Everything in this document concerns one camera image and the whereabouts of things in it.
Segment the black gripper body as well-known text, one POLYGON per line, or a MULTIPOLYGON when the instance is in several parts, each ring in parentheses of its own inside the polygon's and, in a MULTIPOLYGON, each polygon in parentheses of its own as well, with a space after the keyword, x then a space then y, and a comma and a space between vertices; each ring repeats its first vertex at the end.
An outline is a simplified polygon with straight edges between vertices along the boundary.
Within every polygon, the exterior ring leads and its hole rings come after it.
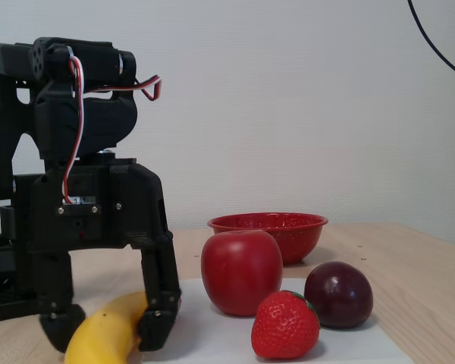
POLYGON ((95 153, 74 163, 67 180, 71 197, 61 195, 65 167, 15 176, 14 203, 23 208, 23 234, 32 254, 81 249, 134 249, 174 252, 162 183, 135 158, 95 153))

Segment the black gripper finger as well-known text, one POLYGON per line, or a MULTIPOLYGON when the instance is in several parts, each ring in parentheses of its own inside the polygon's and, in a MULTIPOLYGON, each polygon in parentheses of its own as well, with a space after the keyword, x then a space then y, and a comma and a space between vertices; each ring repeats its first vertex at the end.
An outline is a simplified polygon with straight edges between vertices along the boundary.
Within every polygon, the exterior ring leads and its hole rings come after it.
POLYGON ((86 313, 73 303, 74 289, 69 253, 37 254, 33 278, 39 307, 39 322, 50 344, 64 352, 86 313))
POLYGON ((147 307, 137 324, 139 350, 157 351, 165 345, 180 307, 173 243, 141 249, 141 264, 147 307))

